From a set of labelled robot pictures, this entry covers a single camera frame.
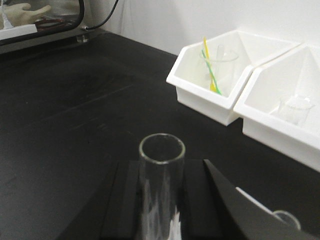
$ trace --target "glass rim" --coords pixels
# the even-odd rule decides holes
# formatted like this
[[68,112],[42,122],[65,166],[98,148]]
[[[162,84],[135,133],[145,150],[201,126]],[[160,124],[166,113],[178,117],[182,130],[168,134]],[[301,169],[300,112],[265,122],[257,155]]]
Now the glass rim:
[[[164,161],[158,161],[158,160],[155,160],[155,159],[147,156],[145,154],[145,152],[143,151],[143,145],[147,140],[149,140],[150,138],[153,138],[155,136],[169,136],[171,138],[174,138],[177,141],[177,143],[181,146],[180,153],[176,157],[168,159],[168,160],[164,160]],[[181,139],[176,137],[175,135],[172,135],[172,134],[169,134],[169,133],[163,133],[163,132],[161,132],[161,133],[153,133],[153,134],[150,134],[150,135],[144,137],[141,140],[141,142],[139,144],[139,153],[145,160],[147,160],[147,161],[149,161],[151,163],[158,164],[158,165],[166,165],[166,164],[169,164],[171,162],[175,162],[175,161],[181,159],[186,153],[186,146],[183,143],[183,141],[181,141]]]
[[301,224],[300,221],[290,212],[285,211],[285,210],[275,210],[272,212],[272,215],[275,216],[277,219],[279,219],[280,221],[286,223],[284,220],[282,220],[279,216],[279,214],[281,215],[286,215],[287,217],[289,217],[295,224],[295,226],[292,227],[296,227],[298,230],[301,230]]
[[200,58],[208,63],[230,63],[239,58],[239,55],[234,50],[225,51],[223,56],[227,56],[227,58],[220,59],[220,60],[216,58],[207,59],[202,54],[200,54]]

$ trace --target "beige glove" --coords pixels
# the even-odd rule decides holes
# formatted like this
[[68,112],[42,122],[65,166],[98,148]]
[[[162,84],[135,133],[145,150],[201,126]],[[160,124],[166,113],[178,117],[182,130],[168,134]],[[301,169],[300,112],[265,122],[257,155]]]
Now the beige glove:
[[[9,19],[10,23],[16,27],[26,24],[33,24],[39,18],[41,18],[45,13],[51,10],[51,6],[47,5],[35,11],[28,11],[31,8],[29,3],[19,3],[11,6],[5,6],[4,12]],[[0,29],[4,28],[4,23],[2,17],[0,17]]]

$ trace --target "glass beaker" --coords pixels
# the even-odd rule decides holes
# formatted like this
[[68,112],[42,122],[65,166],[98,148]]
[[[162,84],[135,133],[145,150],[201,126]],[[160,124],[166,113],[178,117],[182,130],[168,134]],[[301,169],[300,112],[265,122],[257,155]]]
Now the glass beaker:
[[305,96],[285,96],[280,99],[277,115],[281,119],[301,127],[312,107],[314,105],[311,100]]
[[185,145],[174,135],[156,133],[139,145],[142,240],[181,239]]
[[235,64],[239,55],[233,50],[225,50],[219,44],[214,57],[207,59],[201,56],[206,65],[211,68],[221,95],[228,97],[234,85]]

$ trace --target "black cord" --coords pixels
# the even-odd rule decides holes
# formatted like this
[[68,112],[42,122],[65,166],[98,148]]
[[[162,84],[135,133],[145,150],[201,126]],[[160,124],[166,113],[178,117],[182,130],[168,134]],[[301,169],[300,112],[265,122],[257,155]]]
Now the black cord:
[[115,0],[115,3],[114,3],[114,5],[113,5],[113,8],[112,8],[111,12],[109,13],[109,16],[108,16],[103,22],[101,22],[101,23],[98,24],[98,25],[91,26],[91,27],[87,27],[87,26],[86,26],[86,27],[84,27],[84,30],[97,29],[97,28],[101,27],[103,24],[105,24],[105,23],[111,18],[112,14],[114,13],[118,2],[119,2],[119,0]]

